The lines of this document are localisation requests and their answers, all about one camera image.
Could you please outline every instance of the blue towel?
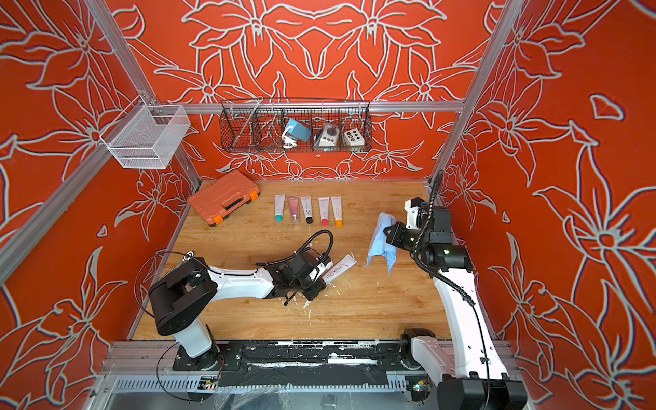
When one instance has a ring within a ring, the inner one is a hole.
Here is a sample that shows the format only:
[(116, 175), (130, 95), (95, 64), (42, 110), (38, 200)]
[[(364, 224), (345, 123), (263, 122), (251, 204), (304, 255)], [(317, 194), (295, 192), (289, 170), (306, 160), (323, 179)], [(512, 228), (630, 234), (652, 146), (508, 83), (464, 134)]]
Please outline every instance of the blue towel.
[(389, 275), (392, 273), (392, 267), (396, 263), (396, 247), (393, 247), (386, 242), (387, 237), (382, 230), (388, 226), (394, 225), (395, 223), (396, 219), (392, 215), (384, 212), (380, 213), (376, 230), (373, 232), (371, 244), (369, 245), (369, 254), (367, 255), (367, 264), (365, 267), (369, 265), (373, 256), (382, 255), (387, 259), (387, 274)]

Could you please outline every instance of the pink tube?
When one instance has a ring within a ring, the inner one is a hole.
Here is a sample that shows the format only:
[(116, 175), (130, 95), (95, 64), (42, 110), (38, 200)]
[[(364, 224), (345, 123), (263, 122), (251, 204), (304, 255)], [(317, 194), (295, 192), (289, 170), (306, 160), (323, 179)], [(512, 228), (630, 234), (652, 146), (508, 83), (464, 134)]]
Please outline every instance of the pink tube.
[(298, 224), (298, 203), (299, 199), (297, 196), (289, 197), (289, 213), (291, 214), (291, 223)]

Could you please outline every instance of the white cable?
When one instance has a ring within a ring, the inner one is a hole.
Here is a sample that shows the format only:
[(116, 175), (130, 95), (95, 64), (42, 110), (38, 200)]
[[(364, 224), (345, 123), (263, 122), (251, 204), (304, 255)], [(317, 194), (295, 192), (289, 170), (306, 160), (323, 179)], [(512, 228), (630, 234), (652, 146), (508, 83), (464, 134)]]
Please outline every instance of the white cable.
[(286, 150), (288, 150), (290, 148), (294, 148), (297, 145), (296, 140), (294, 138), (291, 138), (289, 135), (287, 135), (287, 133), (289, 131), (291, 131), (293, 128), (294, 127), (292, 125), (288, 125), (288, 126), (286, 126), (285, 130), (283, 131), (283, 135), (282, 135), (282, 137), (283, 137), (283, 148), (285, 148)]

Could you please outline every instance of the floral wall pattern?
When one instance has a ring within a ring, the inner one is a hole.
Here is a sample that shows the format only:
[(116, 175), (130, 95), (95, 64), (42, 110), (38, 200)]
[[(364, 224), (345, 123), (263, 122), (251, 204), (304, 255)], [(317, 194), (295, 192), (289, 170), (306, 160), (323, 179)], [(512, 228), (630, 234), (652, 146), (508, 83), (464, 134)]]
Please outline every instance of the floral wall pattern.
[(175, 159), (164, 171), (112, 160), (96, 175), (0, 287), (1, 408), (82, 407), (157, 265), (139, 269), (167, 247), (191, 192)]
[[(136, 92), (78, 0), (0, 0), (0, 246), (128, 109)], [(191, 183), (111, 159), (0, 287), (0, 408), (81, 408), (138, 310)]]
[(441, 197), (539, 409), (650, 409), (656, 12), (529, 0)]
[(81, 0), (0, 1), (0, 71), (1, 247), (136, 91)]
[[(313, 97), (464, 98), (504, 2), (108, 0), (160, 101)], [(228, 154), (220, 119), (192, 118), (185, 147), (201, 176), (425, 178), (453, 113), (379, 115), (366, 154)]]

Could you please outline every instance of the black cable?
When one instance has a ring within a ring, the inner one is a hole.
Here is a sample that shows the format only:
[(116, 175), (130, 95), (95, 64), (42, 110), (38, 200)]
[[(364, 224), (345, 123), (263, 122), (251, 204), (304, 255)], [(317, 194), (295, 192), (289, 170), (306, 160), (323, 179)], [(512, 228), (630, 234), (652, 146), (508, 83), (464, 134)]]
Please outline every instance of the black cable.
[(380, 352), (380, 353), (372, 353), (369, 355), (370, 359), (375, 359), (375, 358), (384, 358), (385, 356), (391, 356), (393, 354), (398, 354), (401, 351), (401, 344), (397, 344), (396, 347), (393, 350), (389, 350), (387, 352)]
[(160, 256), (160, 254), (155, 253), (153, 256), (150, 257), (150, 259), (148, 259), (148, 260), (146, 261), (146, 263), (144, 263), (143, 265), (141, 265), (141, 268), (140, 268), (139, 271), (137, 271), (137, 273), (136, 273), (136, 277), (135, 277), (135, 279), (134, 279), (134, 283), (133, 283), (133, 286), (132, 286), (132, 294), (134, 295), (134, 300), (136, 301), (136, 304), (139, 306), (139, 308), (140, 308), (141, 310), (143, 310), (147, 315), (149, 315), (149, 316), (150, 316), (151, 318), (153, 318), (153, 319), (155, 319), (155, 316), (153, 316), (152, 313), (150, 313), (149, 311), (147, 311), (146, 308), (145, 308), (144, 305), (143, 305), (144, 302), (143, 302), (143, 301), (142, 301), (142, 302), (139, 302), (139, 298), (136, 297), (136, 281), (138, 280), (138, 278), (139, 278), (139, 274), (141, 274), (141, 271), (144, 269), (144, 267), (145, 267), (145, 266), (146, 266), (151, 260), (153, 260), (154, 258), (156, 258), (156, 257), (158, 257), (158, 256)]
[(424, 234), (428, 230), (430, 221), (433, 218), (433, 204), (435, 204), (435, 198), (437, 197), (438, 191), (440, 190), (443, 176), (444, 176), (444, 170), (440, 170), (436, 175), (436, 179), (430, 191), (430, 198), (428, 200), (428, 208), (427, 208), (428, 217), (424, 221), (424, 224), (422, 225), (421, 230), (419, 231), (419, 235), (417, 235), (417, 238), (415, 238), (415, 242), (413, 244), (412, 256), (413, 259), (415, 260), (415, 264), (417, 264), (417, 266), (421, 268), (421, 270), (428, 272), (429, 275), (444, 282), (446, 285), (450, 286), (450, 288), (452, 288), (454, 291), (458, 292), (458, 294), (462, 296), (462, 299), (465, 302), (467, 302), (467, 304), (469, 304), (469, 306), (471, 306), (472, 309), (474, 310), (474, 316), (476, 317), (476, 321), (478, 322), (478, 331), (480, 332), (481, 335), (481, 345), (483, 346), (483, 355), (485, 356), (485, 369), (487, 370), (487, 398), (485, 399), (485, 407), (483, 407), (483, 410), (486, 410), (490, 398), (490, 368), (489, 368), (489, 359), (487, 358), (487, 350), (485, 349), (485, 339), (483, 338), (483, 327), (481, 326), (481, 320), (478, 317), (478, 312), (474, 307), (476, 305), (476, 302), (474, 302), (474, 299), (471, 297), (471, 295), (469, 295), (462, 287), (458, 286), (455, 282), (442, 275), (439, 272), (439, 270), (431, 269), (431, 267), (424, 264), (419, 259), (419, 247), (421, 244), (421, 239), (423, 238)]
[(476, 316), (476, 322), (478, 322), (478, 331), (481, 334), (481, 344), (483, 345), (483, 355), (485, 356), (485, 370), (487, 370), (487, 397), (485, 399), (485, 406), (483, 407), (483, 410), (487, 409), (487, 403), (490, 400), (490, 364), (489, 364), (489, 359), (487, 358), (487, 350), (485, 349), (485, 339), (483, 338), (483, 327), (481, 326), (481, 319), (478, 317), (478, 312), (476, 311), (475, 307), (472, 306), (472, 309), (474, 309), (474, 316)]
[(323, 235), (323, 234), (328, 235), (328, 237), (329, 237), (330, 239), (329, 239), (329, 242), (328, 242), (328, 248), (327, 248), (326, 251), (323, 253), (323, 256), (320, 256), (320, 257), (319, 257), (319, 260), (318, 260), (318, 264), (322, 264), (322, 263), (324, 263), (325, 260), (328, 258), (328, 254), (330, 253), (331, 249), (333, 248), (333, 233), (330, 232), (330, 231), (327, 230), (327, 229), (322, 229), (322, 230), (316, 232), (314, 235), (310, 236), (310, 238), (309, 238), (307, 241), (305, 241), (305, 243), (303, 243), (303, 245), (301, 245), (300, 248), (298, 248), (297, 251), (295, 251), (292, 255), (288, 256), (287, 258), (283, 258), (283, 259), (281, 259), (281, 260), (277, 260), (277, 261), (275, 261), (275, 262), (258, 262), (258, 263), (255, 264), (255, 266), (271, 266), (271, 265), (278, 265), (278, 264), (281, 264), (281, 263), (287, 262), (288, 260), (292, 260), (292, 259), (294, 259), (294, 256), (296, 256), (297, 254), (302, 253), (302, 252), (304, 252), (304, 251), (306, 251), (306, 250), (308, 250), (308, 249), (311, 249), (308, 245), (312, 242), (312, 240), (313, 240), (314, 238), (316, 238), (316, 237), (319, 236), (319, 235)]
[(440, 190), (440, 186), (442, 184), (442, 177), (444, 176), (444, 171), (440, 170), (438, 174), (436, 175), (435, 182), (433, 183), (433, 188), (430, 191), (430, 199), (428, 200), (428, 217), (424, 221), (424, 224), (421, 227), (421, 230), (419, 231), (419, 235), (415, 238), (415, 242), (413, 244), (413, 259), (415, 260), (415, 264), (421, 270), (427, 272), (431, 277), (436, 277), (440, 281), (446, 283), (448, 286), (453, 288), (456, 292), (462, 296), (463, 299), (470, 305), (473, 306), (476, 303), (472, 299), (472, 297), (464, 291), (463, 288), (459, 287), (455, 282), (451, 281), (449, 278), (445, 277), (442, 275), (439, 271), (432, 269), (428, 265), (424, 264), (420, 259), (419, 259), (419, 247), (421, 244), (421, 239), (424, 237), (424, 234), (428, 230), (428, 226), (430, 225), (430, 221), (433, 219), (433, 204), (435, 204), (435, 198), (438, 195), (438, 191)]
[(188, 258), (194, 259), (196, 262), (200, 263), (203, 267), (205, 267), (205, 269), (207, 269), (208, 271), (213, 272), (215, 274), (218, 274), (218, 275), (223, 275), (223, 276), (253, 276), (254, 275), (254, 274), (245, 274), (245, 275), (225, 274), (225, 273), (217, 272), (216, 270), (213, 270), (212, 268), (210, 268), (208, 264), (203, 263), (202, 261), (200, 261), (200, 259), (196, 258), (195, 256), (187, 255), (186, 253), (182, 253), (182, 252), (176, 252), (176, 251), (158, 251), (158, 252), (155, 252), (155, 254), (153, 256), (151, 256), (143, 265), (141, 265), (141, 268), (139, 268), (139, 271), (137, 271), (137, 273), (136, 273), (136, 278), (134, 279), (134, 283), (133, 283), (133, 286), (132, 286), (132, 293), (134, 295), (134, 300), (136, 301), (136, 304), (139, 305), (139, 308), (141, 310), (143, 310), (147, 315), (149, 315), (153, 319), (155, 318), (155, 316), (153, 316), (152, 313), (150, 313), (149, 311), (146, 310), (146, 308), (143, 306), (143, 302), (139, 303), (139, 298), (136, 296), (136, 281), (137, 281), (137, 278), (139, 277), (139, 274), (141, 273), (141, 271), (144, 269), (144, 267), (151, 260), (153, 260), (154, 258), (156, 258), (158, 256), (164, 255), (165, 253), (174, 253), (176, 255), (182, 255), (182, 256), (186, 256)]
[(164, 254), (164, 253), (174, 253), (174, 254), (176, 254), (176, 255), (182, 255), (182, 256), (186, 256), (186, 257), (188, 257), (188, 258), (194, 259), (196, 262), (200, 263), (205, 269), (207, 269), (208, 271), (213, 272), (213, 273), (215, 273), (215, 274), (217, 274), (217, 275), (222, 275), (222, 276), (253, 276), (253, 275), (255, 275), (255, 274), (245, 274), (245, 275), (241, 275), (241, 274), (225, 274), (225, 273), (217, 272), (216, 270), (213, 270), (212, 268), (210, 268), (210, 266), (209, 266), (208, 264), (202, 262), (200, 259), (198, 259), (198, 258), (195, 257), (195, 256), (187, 255), (186, 253), (175, 252), (175, 251), (162, 251), (162, 253), (163, 253), (163, 254)]
[(314, 248), (307, 248), (307, 249), (308, 249), (309, 251), (315, 251), (315, 252), (317, 253), (317, 256), (321, 256), (321, 254), (319, 253), (319, 251), (317, 251), (316, 249), (314, 249)]
[(159, 379), (159, 362), (162, 361), (162, 359), (164, 358), (164, 355), (166, 353), (169, 353), (169, 350), (171, 350), (171, 348), (173, 348), (173, 346), (175, 346), (176, 344), (178, 344), (178, 343), (176, 342), (176, 343), (172, 344), (168, 349), (166, 349), (164, 351), (164, 353), (162, 353), (162, 356), (160, 356), (159, 360), (157, 361), (157, 366), (155, 366), (155, 377), (157, 377), (157, 384), (159, 385), (159, 388), (164, 391), (164, 393), (168, 394), (169, 396), (171, 396), (174, 399), (186, 401), (188, 403), (193, 403), (193, 402), (202, 403), (203, 399), (201, 399), (201, 400), (192, 400), (192, 399), (186, 399), (186, 398), (182, 398), (180, 396), (174, 395), (173, 393), (171, 393), (170, 391), (168, 391), (164, 388), (164, 385), (162, 384), (162, 381)]

